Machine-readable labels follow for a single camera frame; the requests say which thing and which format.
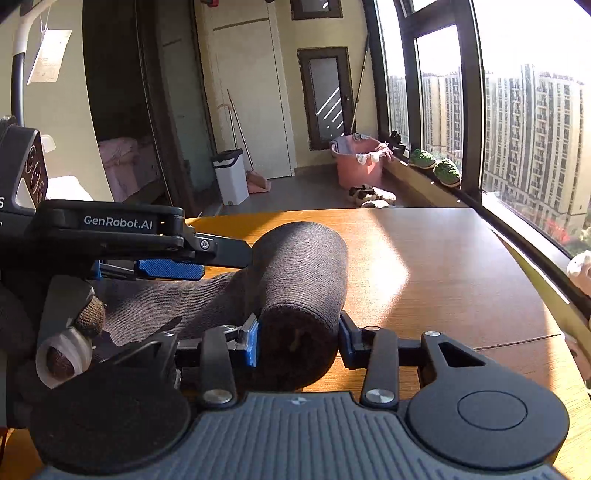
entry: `white trash can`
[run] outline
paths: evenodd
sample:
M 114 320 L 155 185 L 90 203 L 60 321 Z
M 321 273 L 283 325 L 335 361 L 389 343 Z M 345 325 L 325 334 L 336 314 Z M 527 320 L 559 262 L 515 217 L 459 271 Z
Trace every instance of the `white trash can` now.
M 238 205 L 248 198 L 242 149 L 226 150 L 212 158 L 224 205 Z

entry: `black window frame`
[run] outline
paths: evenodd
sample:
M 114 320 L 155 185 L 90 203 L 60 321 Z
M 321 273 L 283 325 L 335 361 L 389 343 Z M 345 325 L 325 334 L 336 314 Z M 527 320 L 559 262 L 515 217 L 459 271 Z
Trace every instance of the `black window frame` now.
M 460 201 L 474 208 L 501 235 L 548 275 L 554 285 L 568 297 L 584 317 L 591 316 L 591 299 L 584 295 L 566 275 L 571 255 L 564 246 L 546 232 L 500 202 L 494 194 L 482 190 L 484 145 L 486 140 L 486 85 L 482 61 L 482 50 L 478 34 L 478 22 L 473 0 L 436 0 L 426 7 L 414 11 L 412 0 L 392 0 L 396 7 L 405 64 L 408 133 L 411 150 L 423 147 L 423 106 L 422 82 L 417 54 L 416 38 L 451 25 L 456 25 L 460 56 L 462 59 L 462 83 L 464 104 L 464 139 L 462 159 L 462 186 L 460 189 L 446 189 Z M 591 7 L 583 0 L 576 1 L 589 15 Z M 387 79 L 385 75 L 385 53 L 382 51 L 376 0 L 364 0 L 366 23 L 370 33 L 370 49 L 376 110 L 378 138 L 387 141 L 389 137 Z M 434 188 L 440 188 L 432 172 L 421 174 L 433 180 Z
M 292 20 L 312 20 L 313 18 L 343 18 L 340 0 L 326 0 L 329 9 L 326 12 L 304 12 L 300 0 L 290 0 Z
M 301 84 L 304 92 L 304 106 L 306 108 L 306 122 L 310 151 L 327 150 L 330 140 L 320 138 L 320 127 L 316 116 L 316 102 L 314 101 L 314 86 L 310 60 L 336 59 L 339 75 L 340 101 L 343 109 L 343 128 L 345 134 L 354 132 L 353 124 L 353 86 L 351 68 L 349 64 L 349 50 L 347 47 L 301 48 L 297 50 L 300 64 Z

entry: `pink bucket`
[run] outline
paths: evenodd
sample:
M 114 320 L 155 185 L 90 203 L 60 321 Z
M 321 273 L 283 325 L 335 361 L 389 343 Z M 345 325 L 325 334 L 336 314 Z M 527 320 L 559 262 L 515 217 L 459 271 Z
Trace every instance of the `pink bucket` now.
M 335 146 L 333 144 L 330 146 L 330 153 L 336 159 L 339 185 L 344 189 L 361 187 L 364 183 L 372 187 L 381 186 L 384 158 L 380 158 L 377 163 L 374 163 L 368 158 L 365 165 L 361 165 L 357 161 L 356 155 L 358 153 L 379 151 L 386 147 L 386 145 L 374 138 L 354 140 L 353 135 L 347 135 L 345 138 L 349 147 L 347 153 L 337 153 Z

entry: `tiled floor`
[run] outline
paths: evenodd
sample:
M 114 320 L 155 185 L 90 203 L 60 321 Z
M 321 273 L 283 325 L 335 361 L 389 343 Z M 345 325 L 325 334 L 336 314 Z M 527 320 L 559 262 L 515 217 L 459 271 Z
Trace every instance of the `tiled floor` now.
M 235 215 L 237 213 L 285 212 L 290 210 L 319 210 L 355 207 L 347 199 L 347 190 L 339 187 L 335 165 L 298 169 L 295 177 L 274 179 L 269 193 L 250 195 L 240 205 L 223 206 L 219 212 L 207 209 L 204 216 Z M 382 188 L 396 193 L 398 206 L 409 206 L 400 195 L 400 185 L 389 173 L 384 173 Z

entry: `pink laundry tub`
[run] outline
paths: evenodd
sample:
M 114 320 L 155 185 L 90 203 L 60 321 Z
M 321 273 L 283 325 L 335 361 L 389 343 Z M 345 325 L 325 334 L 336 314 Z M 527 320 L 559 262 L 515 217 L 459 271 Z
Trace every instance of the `pink laundry tub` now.
M 374 162 L 371 155 L 365 155 L 365 165 L 359 163 L 357 154 L 379 152 L 379 161 Z M 355 140 L 354 135 L 346 135 L 330 143 L 330 153 L 336 159 L 339 185 L 344 189 L 361 187 L 364 183 L 380 187 L 384 161 L 392 161 L 388 146 L 375 138 L 365 137 Z

